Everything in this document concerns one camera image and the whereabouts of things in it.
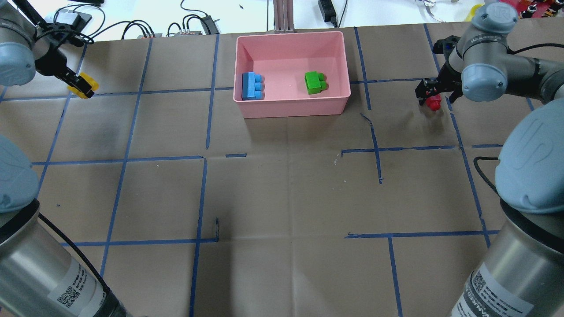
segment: sticker label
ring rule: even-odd
[[[59,282],[47,297],[74,316],[93,316],[102,306],[106,294],[102,286],[74,258]]]
[[[526,317],[534,308],[501,286],[482,264],[472,277],[472,286],[480,299],[494,312],[504,317]]]
[[[459,301],[456,303],[456,306],[452,309],[451,317],[477,317],[477,316],[475,313],[472,312],[472,309],[470,309],[470,307],[464,300],[464,295],[462,295],[460,296]]]

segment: table surface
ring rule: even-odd
[[[520,21],[509,43],[563,42],[561,21]],[[0,133],[33,161],[42,213],[136,316],[445,316],[504,223],[471,161],[541,106],[418,106],[444,61],[430,44],[467,26],[341,29],[339,116],[243,119],[237,34],[66,47],[98,93],[38,75],[3,90]]]

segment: red object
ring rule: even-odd
[[[512,7],[514,7],[517,10],[517,12],[519,12],[519,13],[527,10],[527,7],[528,7],[528,4],[527,4],[528,1],[525,1],[525,0],[523,0],[523,1],[520,1],[520,0],[501,0],[501,1],[511,5]],[[554,2],[553,0],[546,0],[544,2],[534,2],[534,3],[537,3],[537,5],[536,5],[536,12],[535,12],[535,14],[532,15],[532,17],[541,17],[553,2]]]
[[[432,96],[432,97],[427,98],[427,100],[425,101],[425,104],[432,111],[437,111],[437,110],[440,109],[440,101],[441,100],[442,100],[442,98],[440,97],[440,95],[436,95],[436,96]]]

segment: blue lego brick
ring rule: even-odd
[[[262,76],[254,72],[243,73],[243,100],[260,100],[264,98]]]

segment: yellow object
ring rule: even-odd
[[[100,88],[100,84],[98,84],[92,77],[90,77],[87,73],[80,73],[80,77],[84,78],[84,80],[90,84],[90,86],[92,86],[92,91],[96,91],[98,90],[98,88]],[[82,99],[88,99],[88,97],[80,92],[78,89],[71,87],[71,86],[67,86],[67,89],[70,90],[72,93],[74,93],[75,95],[79,96]]]
[[[464,19],[464,21],[466,22],[470,22],[472,21],[472,18],[474,17],[474,15],[476,15],[476,10],[479,9],[480,7],[482,7],[483,5],[475,5],[470,9],[470,12],[468,13],[468,15],[466,16],[466,19]]]

